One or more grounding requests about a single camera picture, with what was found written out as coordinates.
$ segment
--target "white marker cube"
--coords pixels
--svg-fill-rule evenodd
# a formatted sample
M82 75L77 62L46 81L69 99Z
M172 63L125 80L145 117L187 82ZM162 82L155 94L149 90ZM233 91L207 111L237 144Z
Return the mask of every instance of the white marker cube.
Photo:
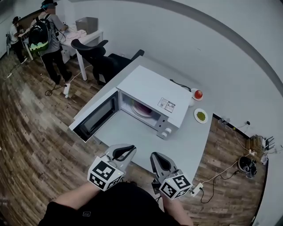
M108 162L96 157L88 170L88 181L99 187L102 191L113 187L123 176L123 172L111 166Z
M159 190L173 200L186 194L191 187L192 183L189 182L188 177L185 174L181 174L165 179Z

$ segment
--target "black t-shirt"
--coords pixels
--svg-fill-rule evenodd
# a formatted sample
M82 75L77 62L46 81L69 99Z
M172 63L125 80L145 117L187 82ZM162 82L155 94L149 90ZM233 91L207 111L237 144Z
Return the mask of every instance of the black t-shirt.
M79 210L51 202L39 226L54 225L161 225L179 226L164 213L145 190L130 184L118 183L100 192Z

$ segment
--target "gray shirt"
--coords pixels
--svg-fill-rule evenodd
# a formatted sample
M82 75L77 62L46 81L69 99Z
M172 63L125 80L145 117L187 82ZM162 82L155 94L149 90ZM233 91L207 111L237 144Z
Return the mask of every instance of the gray shirt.
M42 12L38 17L39 17L39 19L43 19L43 18L45 18L46 15L47 15L47 13ZM59 19L59 17L55 14L51 14L48 18L48 21L50 22L50 29L51 29L52 35L51 35L50 40L49 40L48 49L44 50L44 51L40 51L39 52L40 56L43 56L43 55L48 54L48 53L54 53L54 52L56 52L60 49L60 43L56 38L55 32L57 30L63 29L64 25L61 22L61 20ZM31 26L33 26L35 23L36 23L36 21L34 20L31 23Z

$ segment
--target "hat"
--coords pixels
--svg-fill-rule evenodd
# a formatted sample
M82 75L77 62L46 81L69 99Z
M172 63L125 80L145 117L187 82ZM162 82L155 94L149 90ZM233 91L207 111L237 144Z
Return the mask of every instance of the hat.
M57 6L57 2L53 2L53 0L45 0L41 3L41 8L48 8L48 6L54 5Z
M14 19L13 19L13 23L15 23L17 20L19 20L19 19L21 19L20 17L18 17L18 16L16 16L16 17L14 17Z

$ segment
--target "microwave control knob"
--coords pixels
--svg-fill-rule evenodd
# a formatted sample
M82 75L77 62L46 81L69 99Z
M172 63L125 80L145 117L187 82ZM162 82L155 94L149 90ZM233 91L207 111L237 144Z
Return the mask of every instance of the microwave control knob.
M166 129L165 129L165 132L166 132L167 134L170 134L170 133L172 132L172 130L171 130L170 128L166 128Z
M163 132L161 133L162 136L167 137L167 133Z

